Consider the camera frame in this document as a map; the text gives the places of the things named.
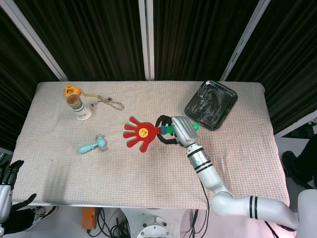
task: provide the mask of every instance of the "orange device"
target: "orange device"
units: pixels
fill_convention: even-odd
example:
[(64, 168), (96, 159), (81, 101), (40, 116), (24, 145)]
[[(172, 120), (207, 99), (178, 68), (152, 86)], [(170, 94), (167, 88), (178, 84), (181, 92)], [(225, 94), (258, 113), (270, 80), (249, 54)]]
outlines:
[(83, 207), (83, 221), (82, 227), (84, 229), (94, 229), (96, 223), (96, 208)]

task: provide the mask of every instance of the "white floor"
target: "white floor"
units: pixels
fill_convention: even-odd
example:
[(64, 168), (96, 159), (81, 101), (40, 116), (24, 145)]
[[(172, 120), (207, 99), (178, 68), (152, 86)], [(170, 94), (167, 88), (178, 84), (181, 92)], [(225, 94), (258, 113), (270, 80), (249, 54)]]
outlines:
[[(280, 155), (291, 150), (295, 155), (299, 155), (305, 147), (308, 140), (279, 138), (276, 140)], [(287, 179), (287, 187), (291, 199), (291, 209), (297, 211), (297, 197), (303, 190), (296, 185), (291, 179)], [(115, 208), (106, 208), (106, 221), (116, 211)], [(181, 237), (184, 231), (190, 227), (190, 213), (188, 210), (182, 220)], [(115, 220), (116, 216), (122, 216), (121, 211), (117, 212), (111, 219), (110, 223)], [(196, 222), (196, 230), (199, 230), (204, 222), (205, 212), (200, 211)], [(6, 238), (88, 238), (86, 231), (81, 228), (81, 208), (61, 206), (59, 210), (51, 217), (41, 221), (29, 231), (24, 231), (17, 234), (6, 235)], [(275, 232), (280, 238), (294, 238), (296, 233), (287, 232), (278, 227), (276, 224), (271, 224)], [(206, 238), (270, 238), (273, 237), (269, 228), (263, 221), (252, 220), (242, 217), (217, 217), (210, 214), (208, 231)]]

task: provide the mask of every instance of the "cylindrical container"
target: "cylindrical container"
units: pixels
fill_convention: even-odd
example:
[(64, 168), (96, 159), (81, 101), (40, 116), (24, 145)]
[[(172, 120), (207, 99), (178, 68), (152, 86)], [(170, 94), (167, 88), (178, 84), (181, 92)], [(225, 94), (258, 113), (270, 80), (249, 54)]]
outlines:
[(78, 120), (86, 120), (91, 116), (91, 110), (86, 107), (77, 94), (67, 97), (66, 103), (73, 109)]

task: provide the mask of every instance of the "red hand toy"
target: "red hand toy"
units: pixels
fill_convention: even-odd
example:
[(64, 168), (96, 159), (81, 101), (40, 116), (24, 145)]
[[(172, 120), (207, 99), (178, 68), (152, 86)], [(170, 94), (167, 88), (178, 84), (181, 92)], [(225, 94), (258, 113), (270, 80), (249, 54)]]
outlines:
[(155, 139), (157, 134), (161, 134), (159, 127), (155, 127), (149, 122), (139, 122), (134, 117), (130, 117), (130, 121), (136, 126), (131, 124), (125, 124), (124, 129), (129, 130), (123, 133), (124, 138), (130, 138), (135, 136), (135, 138), (128, 140), (127, 146), (131, 148), (136, 145), (138, 142), (143, 141), (140, 146), (140, 151), (142, 153), (146, 152), (149, 144)]

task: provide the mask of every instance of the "white robotic arm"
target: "white robotic arm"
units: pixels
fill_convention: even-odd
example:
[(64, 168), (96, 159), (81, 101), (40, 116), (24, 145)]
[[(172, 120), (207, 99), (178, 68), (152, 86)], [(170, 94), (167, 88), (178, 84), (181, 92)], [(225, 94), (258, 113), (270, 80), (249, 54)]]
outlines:
[(249, 196), (234, 198), (232, 193), (224, 186), (219, 174), (211, 163), (204, 149), (199, 146), (197, 133), (186, 117), (172, 117), (176, 140), (187, 148), (189, 158), (203, 186), (214, 193), (210, 200), (210, 209), (219, 216), (240, 215), (270, 221), (290, 230), (297, 230), (299, 220), (297, 213), (293, 213), (283, 202)]

